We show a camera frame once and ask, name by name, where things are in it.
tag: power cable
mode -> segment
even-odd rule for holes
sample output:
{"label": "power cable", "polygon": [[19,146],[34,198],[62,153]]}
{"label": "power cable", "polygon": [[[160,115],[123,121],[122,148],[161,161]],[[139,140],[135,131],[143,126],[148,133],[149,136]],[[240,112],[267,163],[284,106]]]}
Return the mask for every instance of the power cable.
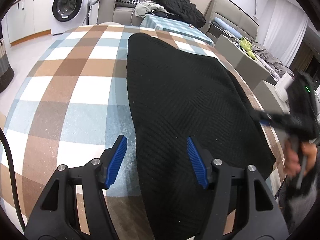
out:
{"label": "power cable", "polygon": [[133,26],[133,24],[132,24],[132,16],[133,16],[133,13],[134,13],[135,10],[136,10],[136,7],[133,9],[132,14],[131,14],[131,18],[130,18],[131,26]]}
{"label": "power cable", "polygon": [[89,17],[89,14],[90,14],[91,9],[92,9],[92,5],[89,6],[89,7],[90,7],[90,10],[89,10],[88,14],[86,15],[86,17],[84,18],[84,20],[83,20],[83,22],[82,22],[82,26],[83,26],[83,24],[84,24],[84,21]]}
{"label": "power cable", "polygon": [[26,228],[26,225],[23,221],[21,208],[20,208],[20,204],[19,204],[18,191],[17,191],[17,181],[16,181],[15,172],[14,172],[12,154],[11,154],[11,150],[10,150],[7,138],[5,137],[1,128],[0,128],[0,141],[2,142],[3,148],[5,150],[5,154],[7,155],[14,207],[17,212],[19,223],[22,227],[22,230],[24,231]]}

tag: blue rubber finger pad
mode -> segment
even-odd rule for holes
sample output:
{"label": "blue rubber finger pad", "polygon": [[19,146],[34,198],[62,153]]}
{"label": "blue rubber finger pad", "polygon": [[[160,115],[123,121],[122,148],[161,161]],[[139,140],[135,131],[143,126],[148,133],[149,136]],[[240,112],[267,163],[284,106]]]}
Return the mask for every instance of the blue rubber finger pad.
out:
{"label": "blue rubber finger pad", "polygon": [[108,166],[107,179],[105,182],[107,188],[109,188],[116,181],[116,177],[118,175],[125,152],[127,151],[127,146],[128,146],[127,138],[124,136],[121,139],[119,146]]}
{"label": "blue rubber finger pad", "polygon": [[201,159],[191,137],[188,137],[188,139],[187,139],[187,152],[188,152],[193,170],[195,171],[198,183],[204,189],[207,189],[208,185],[209,185],[209,182],[207,179],[207,169],[204,166],[204,163],[202,162],[202,159]]}

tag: white floor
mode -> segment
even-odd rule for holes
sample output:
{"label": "white floor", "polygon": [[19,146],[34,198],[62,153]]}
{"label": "white floor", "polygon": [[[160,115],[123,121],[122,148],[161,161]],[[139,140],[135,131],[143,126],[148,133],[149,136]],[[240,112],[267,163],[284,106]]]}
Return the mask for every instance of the white floor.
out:
{"label": "white floor", "polygon": [[20,86],[42,54],[57,39],[58,35],[46,35],[6,48],[14,78],[9,86],[0,93],[0,112],[6,117]]}

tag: black cable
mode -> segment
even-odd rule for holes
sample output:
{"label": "black cable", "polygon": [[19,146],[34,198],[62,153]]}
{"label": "black cable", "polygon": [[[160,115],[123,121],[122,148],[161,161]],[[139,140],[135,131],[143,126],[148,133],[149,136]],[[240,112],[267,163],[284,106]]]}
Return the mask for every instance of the black cable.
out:
{"label": "black cable", "polygon": [[280,188],[278,189],[277,193],[275,194],[275,200],[277,200],[277,198],[279,197],[280,191],[281,191],[281,189],[282,189],[282,187],[283,187],[284,182],[285,182],[286,179],[287,179],[287,176],[285,176],[285,178],[284,178],[284,180],[283,180]]}
{"label": "black cable", "polygon": [[23,4],[23,0],[22,0],[22,10],[24,10],[24,4]]}
{"label": "black cable", "polygon": [[18,216],[20,225],[22,227],[22,230],[24,231],[26,228],[26,225],[24,224],[22,213],[21,213],[21,208],[20,208],[20,204],[19,204],[17,182],[16,182],[16,176],[15,176],[15,172],[14,172],[12,154],[11,154],[11,150],[10,150],[7,138],[5,137],[1,128],[0,128],[0,140],[3,144],[3,148],[5,150],[5,154],[7,155],[7,159],[8,159],[8,166],[9,166],[9,174],[10,174],[14,207],[16,208],[16,212],[17,212],[17,216]]}

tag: black jacket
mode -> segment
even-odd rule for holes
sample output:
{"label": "black jacket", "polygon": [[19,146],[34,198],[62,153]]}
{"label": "black jacket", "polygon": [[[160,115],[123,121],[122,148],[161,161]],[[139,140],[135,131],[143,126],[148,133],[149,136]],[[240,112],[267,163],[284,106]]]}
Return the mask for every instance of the black jacket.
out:
{"label": "black jacket", "polygon": [[180,15],[184,22],[192,24],[197,29],[205,24],[203,14],[190,0],[151,0],[163,6],[168,12]]}

